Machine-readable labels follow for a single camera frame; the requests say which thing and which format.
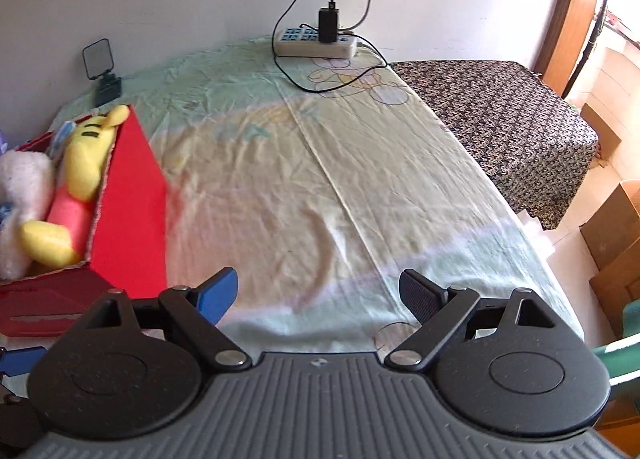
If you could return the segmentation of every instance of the bed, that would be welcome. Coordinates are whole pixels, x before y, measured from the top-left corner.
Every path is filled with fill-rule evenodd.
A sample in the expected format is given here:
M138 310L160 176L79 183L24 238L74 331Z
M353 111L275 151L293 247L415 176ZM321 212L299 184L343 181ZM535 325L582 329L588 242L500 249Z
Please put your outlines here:
M282 61L319 90L377 63L364 49ZM118 101L134 105L169 185L169 284L235 267L239 296L220 328L254 358L369 351L388 325L415 326L399 300L405 268L484 296L533 288L582 335L495 186L391 69L305 94L259 39L124 78ZM90 102L64 106L52 127Z
M558 227L598 149L598 136L516 62L400 62L414 89L478 161L514 212Z

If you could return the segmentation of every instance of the small mirror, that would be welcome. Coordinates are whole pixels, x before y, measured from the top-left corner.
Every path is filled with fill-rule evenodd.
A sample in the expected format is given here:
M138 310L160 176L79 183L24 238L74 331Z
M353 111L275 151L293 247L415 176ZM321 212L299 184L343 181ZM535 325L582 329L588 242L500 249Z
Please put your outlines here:
M82 49L86 77L95 80L113 70L113 55L109 40L103 38Z

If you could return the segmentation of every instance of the toy ears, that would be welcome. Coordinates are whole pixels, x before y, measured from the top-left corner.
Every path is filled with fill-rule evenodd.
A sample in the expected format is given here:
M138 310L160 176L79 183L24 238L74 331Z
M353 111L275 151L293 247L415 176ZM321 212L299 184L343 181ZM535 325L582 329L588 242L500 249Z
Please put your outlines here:
M109 128L123 124L125 120L129 118L129 107L127 105L118 105L111 109L105 121L102 123L102 128Z

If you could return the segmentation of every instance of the yellow plush toy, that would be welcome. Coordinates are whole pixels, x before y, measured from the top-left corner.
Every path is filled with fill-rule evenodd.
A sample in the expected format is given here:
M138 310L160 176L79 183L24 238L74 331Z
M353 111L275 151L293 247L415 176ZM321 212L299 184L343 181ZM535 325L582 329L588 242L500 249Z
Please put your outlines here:
M34 261L52 269L82 261L115 127L128 117L129 107L119 105L78 124L71 134L47 220L29 220L20 229L22 246Z

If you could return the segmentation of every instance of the blue object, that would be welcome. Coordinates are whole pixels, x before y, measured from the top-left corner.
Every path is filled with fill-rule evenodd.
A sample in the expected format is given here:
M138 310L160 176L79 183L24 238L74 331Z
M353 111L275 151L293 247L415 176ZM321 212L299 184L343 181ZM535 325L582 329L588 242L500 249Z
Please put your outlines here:
M6 351L0 347L0 376L20 376L31 372L33 365L46 354L44 347Z
M199 285L196 309L210 324L215 325L228 311L238 296L238 274L225 267L207 282Z
M2 131L0 130L0 155L7 151L9 145L2 137Z
M14 204L11 201L0 205L0 228L2 228L6 218L11 214L12 209L14 209Z
M76 124L73 121L65 121L61 124L51 137L49 148L47 149L47 155L54 165L60 162L62 156L65 153L66 144L69 141L69 136L76 129Z

